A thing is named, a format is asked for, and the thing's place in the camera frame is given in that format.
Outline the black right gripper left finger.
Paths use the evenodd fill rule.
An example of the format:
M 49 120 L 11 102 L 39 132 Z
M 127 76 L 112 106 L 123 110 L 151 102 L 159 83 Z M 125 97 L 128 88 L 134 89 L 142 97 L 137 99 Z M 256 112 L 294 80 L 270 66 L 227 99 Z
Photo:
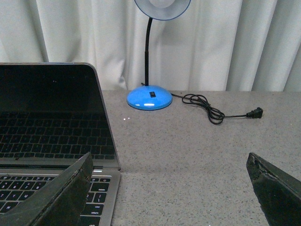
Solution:
M 76 226 L 84 210 L 93 161 L 83 155 L 31 197 L 0 217 L 2 226 Z

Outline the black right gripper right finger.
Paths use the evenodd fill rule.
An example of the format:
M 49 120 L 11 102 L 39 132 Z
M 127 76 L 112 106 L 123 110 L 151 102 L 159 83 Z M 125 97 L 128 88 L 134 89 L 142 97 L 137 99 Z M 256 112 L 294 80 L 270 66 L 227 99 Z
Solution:
M 249 153 L 246 168 L 270 226 L 301 224 L 301 182 L 255 153 Z

